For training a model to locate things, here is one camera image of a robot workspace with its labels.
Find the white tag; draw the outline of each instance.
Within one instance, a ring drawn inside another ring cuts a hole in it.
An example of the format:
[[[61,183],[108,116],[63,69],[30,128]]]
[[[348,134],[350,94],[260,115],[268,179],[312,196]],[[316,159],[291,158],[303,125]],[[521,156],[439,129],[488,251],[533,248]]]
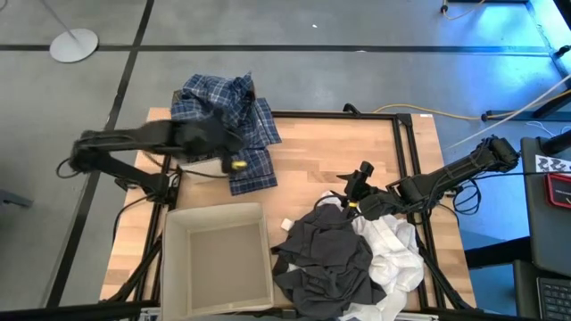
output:
[[[535,171],[538,173],[571,171],[571,161],[535,155]]]
[[[284,221],[282,222],[282,228],[285,229],[286,231],[289,231],[290,228],[292,228],[292,226],[294,225],[294,222],[284,218]]]

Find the yellow cable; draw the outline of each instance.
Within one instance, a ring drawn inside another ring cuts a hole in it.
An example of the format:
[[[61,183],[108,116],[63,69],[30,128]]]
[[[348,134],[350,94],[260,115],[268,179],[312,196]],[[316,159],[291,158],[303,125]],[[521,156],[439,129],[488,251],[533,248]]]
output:
[[[444,15],[444,17],[446,17],[446,19],[448,19],[449,21],[453,21],[453,20],[456,20],[456,19],[460,19],[460,18],[464,17],[465,15],[467,15],[467,14],[473,12],[473,11],[474,11],[475,9],[477,9],[480,5],[484,4],[484,2],[485,2],[485,0],[480,1],[478,4],[474,5],[474,6],[472,7],[472,9],[470,9],[470,10],[468,10],[468,11],[466,11],[466,12],[464,12],[464,13],[462,13],[461,15],[456,16],[456,17],[449,17],[448,14],[446,14],[446,11],[443,12],[443,15]]]
[[[545,100],[545,101],[538,102],[538,103],[534,103],[533,105],[530,106],[530,108],[531,108],[531,107],[534,107],[534,106],[540,106],[540,105],[546,104],[546,103],[548,103],[548,102],[550,102],[550,101],[552,101],[552,100],[554,100],[554,99],[560,98],[560,97],[562,97],[562,96],[564,96],[564,95],[567,95],[567,94],[569,94],[569,93],[571,93],[571,89],[569,89],[569,90],[567,90],[567,91],[565,91],[565,92],[563,92],[563,93],[561,93],[561,94],[559,94],[559,95],[556,95],[556,96],[554,96],[554,97],[551,97],[550,99],[547,99],[547,100]],[[383,111],[383,110],[385,110],[385,109],[394,108],[394,107],[408,107],[408,108],[416,109],[416,110],[419,110],[419,111],[428,111],[428,112],[431,112],[431,113],[433,113],[433,114],[443,115],[443,116],[451,117],[451,118],[454,118],[454,119],[464,119],[464,120],[481,120],[481,119],[482,119],[481,117],[462,116],[462,115],[451,114],[451,113],[444,112],[444,111],[431,110],[431,109],[429,109],[429,108],[420,107],[420,106],[416,106],[416,105],[408,104],[408,103],[391,103],[391,104],[387,104],[387,105],[385,105],[385,106],[381,106],[381,107],[377,108],[377,109],[376,109],[375,111],[373,111],[373,112],[374,112],[374,113],[377,113],[377,112]],[[502,113],[502,114],[490,115],[490,116],[488,116],[488,118],[489,118],[489,119],[493,119],[493,118],[499,118],[499,117],[506,117],[506,116],[509,116],[509,115],[513,114],[514,112],[515,112],[515,111],[510,111],[510,112],[504,112],[504,113]]]

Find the white cloth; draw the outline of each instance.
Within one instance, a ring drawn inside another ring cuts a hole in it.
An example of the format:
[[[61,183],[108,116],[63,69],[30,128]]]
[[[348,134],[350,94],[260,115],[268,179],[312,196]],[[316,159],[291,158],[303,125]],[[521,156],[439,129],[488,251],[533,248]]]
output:
[[[341,204],[336,198],[325,199],[322,203],[325,202]],[[415,227],[392,215],[375,221],[358,217],[352,221],[352,226],[356,234],[363,235],[373,252],[368,274],[383,287],[386,297],[377,305],[352,303],[339,319],[394,321],[406,306],[407,292],[416,289],[424,278],[424,261],[418,255]]]

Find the gray cloth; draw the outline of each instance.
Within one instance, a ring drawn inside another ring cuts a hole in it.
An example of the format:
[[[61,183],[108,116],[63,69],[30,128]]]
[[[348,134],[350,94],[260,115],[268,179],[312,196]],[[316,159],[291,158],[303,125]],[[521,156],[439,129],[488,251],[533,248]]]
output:
[[[377,304],[385,297],[368,276],[371,249],[335,205],[295,221],[287,240],[271,250],[278,255],[274,282],[304,316],[340,317],[352,302]],[[300,268],[287,272],[288,263]]]

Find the keyboard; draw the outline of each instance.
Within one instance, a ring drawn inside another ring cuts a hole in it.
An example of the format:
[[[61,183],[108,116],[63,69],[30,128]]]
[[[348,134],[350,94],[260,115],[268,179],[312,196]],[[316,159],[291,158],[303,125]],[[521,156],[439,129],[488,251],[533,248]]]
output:
[[[537,287],[542,319],[571,321],[571,281],[538,277]]]

